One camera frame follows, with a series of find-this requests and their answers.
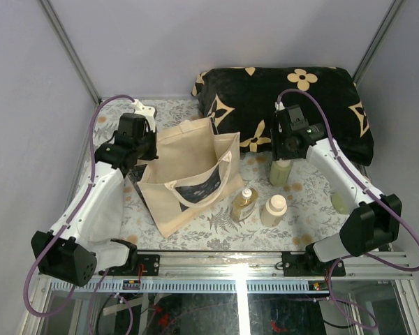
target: yellow flower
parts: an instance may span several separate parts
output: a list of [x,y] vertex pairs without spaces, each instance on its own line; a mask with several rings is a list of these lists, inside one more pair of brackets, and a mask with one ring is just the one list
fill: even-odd
[[271,139],[268,137],[261,137],[261,135],[264,132],[265,128],[265,122],[262,120],[259,122],[258,127],[256,129],[256,132],[254,133],[253,138],[249,138],[248,140],[245,140],[240,143],[241,147],[248,147],[250,146],[251,152],[257,152],[258,151],[258,144],[264,144],[264,143],[270,143]]
[[318,78],[312,73],[307,73],[301,68],[296,68],[295,73],[289,73],[287,76],[289,82],[297,82],[297,87],[301,91],[307,91],[310,87],[310,84],[315,83]]

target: beige tote bag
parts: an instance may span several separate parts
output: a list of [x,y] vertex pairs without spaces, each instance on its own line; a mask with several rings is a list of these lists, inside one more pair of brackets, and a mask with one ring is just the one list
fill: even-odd
[[240,133],[213,134],[210,118],[159,132],[159,159],[148,162],[138,187],[164,237],[243,187],[239,140]]

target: white wall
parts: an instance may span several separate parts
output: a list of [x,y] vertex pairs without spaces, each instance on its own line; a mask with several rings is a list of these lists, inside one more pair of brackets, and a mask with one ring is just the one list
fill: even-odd
[[103,96],[189,96],[223,66],[353,74],[392,0],[52,0]]
[[0,0],[0,334],[15,334],[37,229],[61,215],[93,110],[36,1]]
[[[373,182],[402,199],[402,216],[419,234],[419,0],[407,1],[359,92],[376,142]],[[397,245],[419,264],[418,247],[405,231]],[[419,288],[419,274],[416,281]]]

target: tabletop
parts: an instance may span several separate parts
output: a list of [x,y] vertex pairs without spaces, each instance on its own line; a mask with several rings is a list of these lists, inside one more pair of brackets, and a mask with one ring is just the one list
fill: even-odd
[[[159,131],[184,120],[202,117],[197,100],[142,100],[142,103],[157,109]],[[121,114],[132,111],[127,100],[112,101],[101,110],[94,130],[95,149],[112,137]],[[232,194],[168,238],[160,234],[148,209],[126,178],[124,220],[119,238],[140,249],[301,251],[307,244],[337,233],[347,216],[333,208],[327,179],[305,160],[296,160],[288,183],[283,188],[273,187],[268,180],[271,162],[270,152],[241,155],[240,174],[245,186],[253,187],[259,193],[256,208],[246,220],[239,223],[231,220],[231,202],[235,197]],[[86,181],[89,167],[90,157],[86,154],[78,187]],[[267,228],[260,222],[260,212],[267,199],[275,194],[286,198],[288,210],[277,227]]]

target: floral pillow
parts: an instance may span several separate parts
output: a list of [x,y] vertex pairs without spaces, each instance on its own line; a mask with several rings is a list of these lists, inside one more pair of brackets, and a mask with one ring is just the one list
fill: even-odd
[[[194,84],[200,111],[214,117],[220,133],[241,132],[241,151],[272,148],[270,120],[277,96],[298,88],[310,93],[326,113],[332,134],[353,162],[369,165],[374,140],[351,76],[343,68],[216,68]],[[314,104],[301,94],[287,94],[284,105],[299,105],[310,124],[323,122]]]

